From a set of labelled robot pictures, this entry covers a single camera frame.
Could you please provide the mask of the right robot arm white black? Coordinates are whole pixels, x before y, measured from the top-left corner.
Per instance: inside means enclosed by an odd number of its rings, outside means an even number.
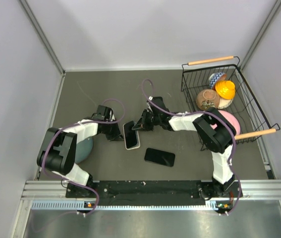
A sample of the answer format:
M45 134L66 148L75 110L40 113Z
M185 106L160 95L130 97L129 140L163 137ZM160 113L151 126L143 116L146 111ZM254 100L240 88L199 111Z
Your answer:
M172 113L164 105L162 97L149 97L133 131L151 131L160 126L168 131L195 131L212 153L213 193L225 196L235 181L232 158L236 148L236 130L216 108L193 113Z

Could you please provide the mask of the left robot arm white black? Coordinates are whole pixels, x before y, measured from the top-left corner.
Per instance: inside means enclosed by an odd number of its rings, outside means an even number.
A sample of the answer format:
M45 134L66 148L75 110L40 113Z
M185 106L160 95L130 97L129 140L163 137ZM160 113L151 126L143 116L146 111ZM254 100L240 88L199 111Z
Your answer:
M93 178L78 166L75 157L79 154L77 145L98 134L104 134L109 141L123 140L112 108L99 105L91 117L64 130L49 128L37 157L37 165L77 183L77 191L82 196L90 196L94 191Z

